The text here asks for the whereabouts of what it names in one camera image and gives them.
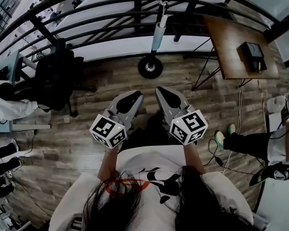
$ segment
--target white cable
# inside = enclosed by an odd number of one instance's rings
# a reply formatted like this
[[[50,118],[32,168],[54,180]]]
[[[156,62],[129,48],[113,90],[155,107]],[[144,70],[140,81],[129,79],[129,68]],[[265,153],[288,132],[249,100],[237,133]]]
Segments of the white cable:
[[[243,98],[243,80],[241,82],[241,89],[239,92],[239,104],[238,104],[238,108],[239,108],[239,117],[237,119],[237,124],[236,124],[236,133],[239,134],[240,130],[241,130],[241,108],[242,108],[242,98]],[[225,168],[223,170],[223,174],[226,172],[226,170],[229,167],[229,161],[230,161],[230,157],[231,157],[232,151],[230,151]]]

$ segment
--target white lab coat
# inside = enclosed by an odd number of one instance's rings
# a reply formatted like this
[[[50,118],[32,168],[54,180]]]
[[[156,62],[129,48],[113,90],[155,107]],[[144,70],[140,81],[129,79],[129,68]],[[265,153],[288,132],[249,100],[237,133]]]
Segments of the white lab coat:
[[[12,85],[12,82],[10,81],[0,80],[0,85],[3,83],[9,83]],[[35,101],[6,101],[0,98],[0,119],[14,120],[23,118],[33,113],[37,107],[38,103]]]

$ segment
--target small wooden table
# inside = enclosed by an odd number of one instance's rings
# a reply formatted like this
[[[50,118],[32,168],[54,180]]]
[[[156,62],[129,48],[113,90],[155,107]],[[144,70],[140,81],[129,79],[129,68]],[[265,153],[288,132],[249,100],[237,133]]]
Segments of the small wooden table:
[[[225,19],[215,17],[205,16],[204,23],[209,31],[213,48],[215,49],[219,62],[219,67],[204,81],[197,85],[203,70],[206,67],[205,64],[198,81],[192,90],[198,88],[219,71],[222,72],[223,79],[249,79],[249,81],[252,79],[279,79],[277,66],[271,54],[271,50],[269,49],[268,43],[266,42],[262,33]],[[253,73],[250,71],[243,52],[240,49],[240,45],[244,42],[260,45],[264,54],[264,61],[267,70],[264,70],[261,73]]]

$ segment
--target black box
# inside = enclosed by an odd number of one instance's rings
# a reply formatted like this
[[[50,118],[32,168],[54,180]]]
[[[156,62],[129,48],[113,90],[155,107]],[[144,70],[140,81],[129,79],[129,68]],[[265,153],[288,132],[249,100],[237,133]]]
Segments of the black box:
[[[259,44],[244,42],[240,46],[251,72],[266,70],[264,55]]]

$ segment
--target floor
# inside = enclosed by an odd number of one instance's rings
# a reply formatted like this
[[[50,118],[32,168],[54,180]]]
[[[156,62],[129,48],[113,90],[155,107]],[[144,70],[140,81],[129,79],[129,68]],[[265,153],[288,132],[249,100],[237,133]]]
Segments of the floor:
[[[264,99],[286,93],[289,89],[289,68],[283,67],[279,53],[271,44],[280,72],[280,80],[260,80]],[[79,115],[71,118],[67,110],[44,113],[39,110],[34,115],[18,120],[17,123],[51,124],[52,129],[40,130],[33,140],[33,131],[0,135],[0,145],[9,138],[17,139],[19,155],[32,152],[25,158],[25,164],[13,173],[18,182],[16,191],[8,199],[14,210],[23,219],[31,220],[34,226],[41,226],[59,204],[69,187],[82,172],[96,174],[103,158],[104,149],[89,133],[89,128],[97,114],[100,114],[118,94],[129,90],[140,90],[144,96],[143,107],[134,121],[134,127],[144,127],[147,119],[158,110],[154,96],[157,85],[171,86],[181,91],[189,102],[200,109],[209,124],[209,129],[197,145],[203,164],[211,158],[208,141],[216,130],[226,131],[227,124],[237,123],[238,119],[238,80],[223,80],[220,73],[195,92],[191,92],[205,59],[183,60],[181,55],[161,55],[164,63],[162,75],[153,80],[144,79],[138,74],[140,57],[100,63],[88,63],[83,86],[96,84],[95,94],[74,92],[71,102]],[[208,76],[218,62],[211,60],[202,78]],[[264,116],[256,80],[244,86],[241,111],[241,134],[265,132]],[[215,150],[212,143],[210,150]],[[218,150],[217,155],[226,162],[229,152]],[[229,167],[243,172],[256,173],[261,164],[249,155],[232,153]],[[221,171],[223,168],[212,162],[207,171]],[[251,175],[226,171],[226,176],[246,197],[251,209],[256,205],[260,185],[249,187]]]

